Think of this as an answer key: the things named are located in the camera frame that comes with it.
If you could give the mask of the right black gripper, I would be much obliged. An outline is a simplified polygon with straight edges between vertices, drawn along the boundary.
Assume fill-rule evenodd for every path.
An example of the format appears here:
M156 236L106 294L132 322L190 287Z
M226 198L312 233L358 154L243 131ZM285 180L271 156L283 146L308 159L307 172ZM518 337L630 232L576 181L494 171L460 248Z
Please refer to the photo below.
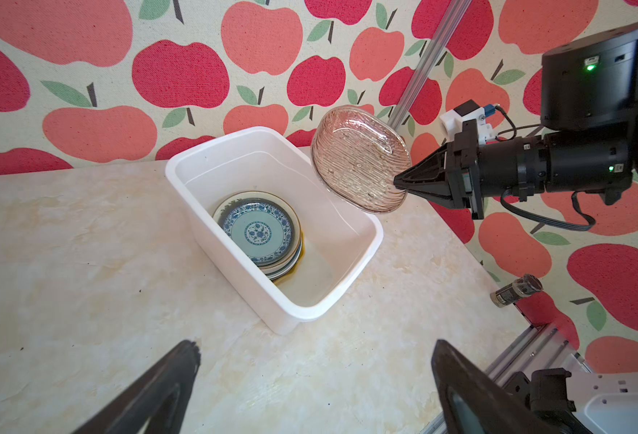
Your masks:
M481 145L472 120L445 146L395 176L396 188L449 209L469 209L473 218L485 218L483 199L498 197L510 213L528 220L541 215L523 211L509 202L521 202L546 189L550 151L542 137L518 137Z

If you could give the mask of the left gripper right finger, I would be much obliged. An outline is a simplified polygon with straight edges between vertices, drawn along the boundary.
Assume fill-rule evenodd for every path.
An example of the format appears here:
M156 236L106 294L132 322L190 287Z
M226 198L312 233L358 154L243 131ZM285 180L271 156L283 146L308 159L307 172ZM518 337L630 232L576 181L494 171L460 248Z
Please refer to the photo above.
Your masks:
M449 433L557 433L444 339L431 367Z

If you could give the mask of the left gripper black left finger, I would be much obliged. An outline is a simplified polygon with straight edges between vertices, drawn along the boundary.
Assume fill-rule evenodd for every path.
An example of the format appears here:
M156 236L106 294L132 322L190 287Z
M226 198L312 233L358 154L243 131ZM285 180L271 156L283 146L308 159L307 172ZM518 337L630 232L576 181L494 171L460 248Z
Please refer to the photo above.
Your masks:
M76 432L180 432L199 367L199 347L179 342Z

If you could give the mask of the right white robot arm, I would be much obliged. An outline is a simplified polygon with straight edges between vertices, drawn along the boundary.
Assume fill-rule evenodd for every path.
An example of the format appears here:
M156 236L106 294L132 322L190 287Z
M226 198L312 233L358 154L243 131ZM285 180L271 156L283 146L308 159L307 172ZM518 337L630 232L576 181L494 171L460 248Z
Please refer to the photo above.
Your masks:
M562 45L541 63L546 135L500 139L487 121L498 108L466 101L443 115L441 148L397 175L396 188L476 220L487 197L534 222L541 217L512 198L590 193L615 204L638 177L638 22Z

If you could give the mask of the blue patterned plate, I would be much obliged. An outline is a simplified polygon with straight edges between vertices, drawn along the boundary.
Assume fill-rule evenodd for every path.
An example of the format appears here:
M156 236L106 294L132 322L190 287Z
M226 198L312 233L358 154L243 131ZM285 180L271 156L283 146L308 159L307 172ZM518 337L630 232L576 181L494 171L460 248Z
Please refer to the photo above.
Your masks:
M295 223L277 202L239 198L220 210L217 223L259 268L284 260L295 248Z

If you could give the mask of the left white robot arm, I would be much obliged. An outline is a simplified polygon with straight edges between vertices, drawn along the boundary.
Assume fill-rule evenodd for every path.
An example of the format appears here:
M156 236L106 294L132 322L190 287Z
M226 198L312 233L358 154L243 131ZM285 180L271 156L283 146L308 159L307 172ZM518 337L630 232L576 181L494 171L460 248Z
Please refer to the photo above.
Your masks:
M199 347L178 343L78 432L178 433L199 365ZM450 433L638 433L638 373L558 367L500 386L445 340L431 368Z

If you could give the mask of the pink ribbed glass plate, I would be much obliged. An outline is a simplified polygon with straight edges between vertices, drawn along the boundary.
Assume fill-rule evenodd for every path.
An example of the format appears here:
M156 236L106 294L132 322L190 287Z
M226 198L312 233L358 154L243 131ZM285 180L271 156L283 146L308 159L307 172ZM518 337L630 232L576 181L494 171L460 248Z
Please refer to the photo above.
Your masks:
M363 211L392 213L406 199L394 178L411 168L407 145L367 111L353 106L329 110L313 136L311 159L322 182Z

